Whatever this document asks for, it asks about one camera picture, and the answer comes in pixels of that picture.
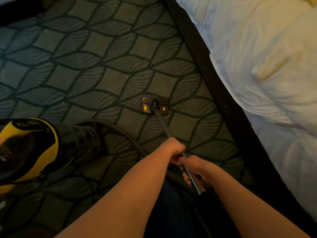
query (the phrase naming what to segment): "yellow and black vacuum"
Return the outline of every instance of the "yellow and black vacuum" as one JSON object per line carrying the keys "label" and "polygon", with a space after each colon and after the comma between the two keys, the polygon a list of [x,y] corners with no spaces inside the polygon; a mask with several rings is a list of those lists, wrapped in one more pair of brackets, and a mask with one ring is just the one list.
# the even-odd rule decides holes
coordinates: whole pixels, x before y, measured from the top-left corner
{"label": "yellow and black vacuum", "polygon": [[101,142],[93,126],[51,124],[35,118],[0,120],[0,196],[18,182],[96,156]]}

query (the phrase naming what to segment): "patterned carpet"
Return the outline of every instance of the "patterned carpet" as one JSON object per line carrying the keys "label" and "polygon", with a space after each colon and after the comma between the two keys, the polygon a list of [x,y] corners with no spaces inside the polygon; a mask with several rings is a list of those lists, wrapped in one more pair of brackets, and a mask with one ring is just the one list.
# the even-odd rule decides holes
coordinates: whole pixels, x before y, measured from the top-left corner
{"label": "patterned carpet", "polygon": [[[47,11],[0,28],[0,118],[72,124],[107,119],[148,151],[166,136],[141,98],[170,99],[164,119],[186,152],[210,160],[248,188],[239,156],[169,11],[160,0],[43,0]],[[53,237],[88,210],[141,156],[104,131],[109,154],[21,184],[0,210],[1,237]]]}

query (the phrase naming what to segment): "metal tube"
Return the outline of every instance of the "metal tube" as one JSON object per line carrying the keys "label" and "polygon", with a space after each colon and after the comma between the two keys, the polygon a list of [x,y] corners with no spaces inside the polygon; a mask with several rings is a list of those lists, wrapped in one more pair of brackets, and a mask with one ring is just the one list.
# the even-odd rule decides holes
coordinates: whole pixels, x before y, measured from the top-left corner
{"label": "metal tube", "polygon": [[[153,106],[152,111],[155,112],[156,116],[158,117],[158,120],[161,123],[166,135],[169,138],[175,138],[171,129],[168,127],[168,125],[164,121],[163,117],[159,113],[159,109],[156,106]],[[200,195],[202,192],[206,191],[205,188],[203,187],[203,185],[201,184],[201,182],[197,179],[197,177],[192,172],[190,172],[184,165],[182,165],[182,167],[184,168],[185,172],[187,173],[197,195]]]}

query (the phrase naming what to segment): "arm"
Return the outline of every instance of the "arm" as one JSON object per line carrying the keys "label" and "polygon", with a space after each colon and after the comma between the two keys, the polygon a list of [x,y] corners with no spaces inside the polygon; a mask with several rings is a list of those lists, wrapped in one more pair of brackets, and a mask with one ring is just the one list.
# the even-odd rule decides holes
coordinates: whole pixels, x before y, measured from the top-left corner
{"label": "arm", "polygon": [[191,172],[212,184],[243,238],[309,238],[290,220],[244,188],[227,172],[197,156],[179,158]]}
{"label": "arm", "polygon": [[176,139],[168,139],[57,238],[143,237],[170,158],[184,149]]}

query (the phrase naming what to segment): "dark pants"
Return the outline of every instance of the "dark pants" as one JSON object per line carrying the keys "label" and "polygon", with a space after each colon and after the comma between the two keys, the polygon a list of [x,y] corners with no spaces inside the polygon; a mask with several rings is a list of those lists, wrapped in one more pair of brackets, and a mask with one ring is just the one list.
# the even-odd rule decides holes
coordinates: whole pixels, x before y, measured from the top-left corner
{"label": "dark pants", "polygon": [[194,219],[175,188],[164,181],[145,228],[144,238],[200,237]]}

